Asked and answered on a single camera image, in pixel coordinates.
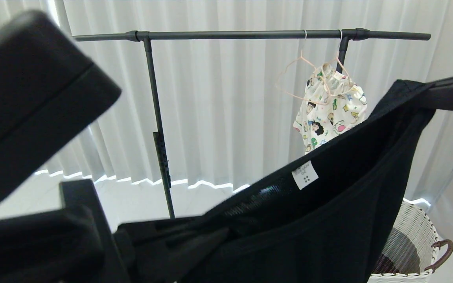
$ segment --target pleated curtain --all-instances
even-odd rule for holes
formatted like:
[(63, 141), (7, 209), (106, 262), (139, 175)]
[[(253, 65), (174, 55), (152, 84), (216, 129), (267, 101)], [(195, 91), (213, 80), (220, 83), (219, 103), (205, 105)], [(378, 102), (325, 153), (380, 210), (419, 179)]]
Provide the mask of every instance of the pleated curtain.
[[(349, 43), (345, 68), (365, 90), (368, 112), (395, 79), (426, 82), (453, 75), (450, 0), (7, 0), (0, 1), (0, 25), (24, 9), (46, 11), (72, 35), (356, 27), (431, 33), (430, 41)], [(275, 79), (300, 50), (320, 65), (336, 56), (338, 43), (339, 39), (152, 41), (171, 179), (186, 179), (189, 185), (227, 183), (235, 189), (302, 156), (302, 138), (292, 128), (302, 101), (279, 91)], [(96, 180), (104, 176), (157, 182), (160, 171), (152, 135), (157, 126), (142, 43), (77, 45), (123, 93), (40, 170)], [(281, 85), (303, 96), (312, 71), (296, 64), (282, 76)], [(407, 197), (430, 200), (452, 170), (453, 112), (437, 111), (417, 148)]]

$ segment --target wicker basket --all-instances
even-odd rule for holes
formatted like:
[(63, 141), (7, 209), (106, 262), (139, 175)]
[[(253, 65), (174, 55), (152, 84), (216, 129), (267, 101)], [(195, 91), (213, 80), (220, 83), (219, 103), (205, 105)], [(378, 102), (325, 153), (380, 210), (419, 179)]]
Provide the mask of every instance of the wicker basket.
[[(439, 259), (442, 246), (447, 251)], [(435, 226), (420, 208), (403, 201), (369, 283), (428, 282), (453, 252), (451, 240), (438, 240)]]

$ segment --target white floor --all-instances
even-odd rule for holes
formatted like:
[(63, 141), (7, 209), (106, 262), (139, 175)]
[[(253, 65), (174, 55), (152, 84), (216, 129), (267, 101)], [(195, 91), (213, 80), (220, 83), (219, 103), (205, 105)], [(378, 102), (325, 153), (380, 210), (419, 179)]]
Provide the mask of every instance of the white floor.
[[(58, 183), (63, 176), (33, 175), (10, 197), (0, 203), (0, 219), (50, 211), (61, 207)], [(162, 184), (106, 180), (96, 184), (99, 199), (111, 230), (123, 222), (169, 217)], [(213, 189), (205, 185), (189, 189), (173, 186), (171, 195), (176, 217), (200, 215), (232, 195), (232, 188)], [(453, 254), (431, 278), (431, 283), (453, 283)]]

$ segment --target hanging garment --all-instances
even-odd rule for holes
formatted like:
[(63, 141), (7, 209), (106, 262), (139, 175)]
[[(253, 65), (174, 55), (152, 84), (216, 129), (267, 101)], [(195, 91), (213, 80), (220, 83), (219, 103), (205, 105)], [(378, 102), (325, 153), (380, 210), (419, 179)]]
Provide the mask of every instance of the hanging garment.
[(325, 63), (307, 81), (293, 127), (302, 135), (307, 154), (365, 118), (363, 89)]
[[(173, 231), (188, 236), (228, 227), (228, 238), (182, 282), (366, 282), (392, 231), (419, 136), (435, 114), (407, 102), (429, 87), (397, 81), (357, 127), (203, 216), (155, 223), (175, 222)], [(152, 233), (142, 224), (119, 229), (136, 243), (137, 233)], [(148, 255), (164, 256), (148, 250), (135, 247), (138, 270), (156, 261)]]

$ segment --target vertical rack pole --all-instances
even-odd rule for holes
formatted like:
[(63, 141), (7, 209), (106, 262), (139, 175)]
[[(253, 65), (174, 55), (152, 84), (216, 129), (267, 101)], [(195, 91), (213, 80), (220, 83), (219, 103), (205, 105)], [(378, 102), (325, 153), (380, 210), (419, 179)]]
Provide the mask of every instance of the vertical rack pole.
[[(342, 37), (342, 40), (340, 40), (340, 46), (338, 48), (338, 60), (344, 64), (345, 61), (345, 52), (347, 52), (347, 47), (349, 46), (349, 40), (351, 38), (348, 36)], [(342, 67), (340, 64), (337, 63), (337, 72), (342, 72)]]
[(157, 80), (155, 78), (155, 66), (153, 65), (153, 55), (151, 53), (151, 40), (149, 36), (144, 36), (144, 51), (146, 52), (146, 61), (148, 64), (149, 83), (151, 85), (151, 95), (153, 96), (153, 107), (155, 108), (155, 117), (157, 119), (157, 131), (153, 133), (155, 148), (157, 150), (158, 165), (160, 174), (162, 175), (162, 184), (164, 185), (165, 198), (167, 201), (167, 209), (169, 217), (175, 218), (174, 207), (171, 197), (171, 176), (169, 175), (169, 161), (165, 150), (164, 129), (162, 127), (162, 115), (160, 114), (160, 103), (158, 101)]

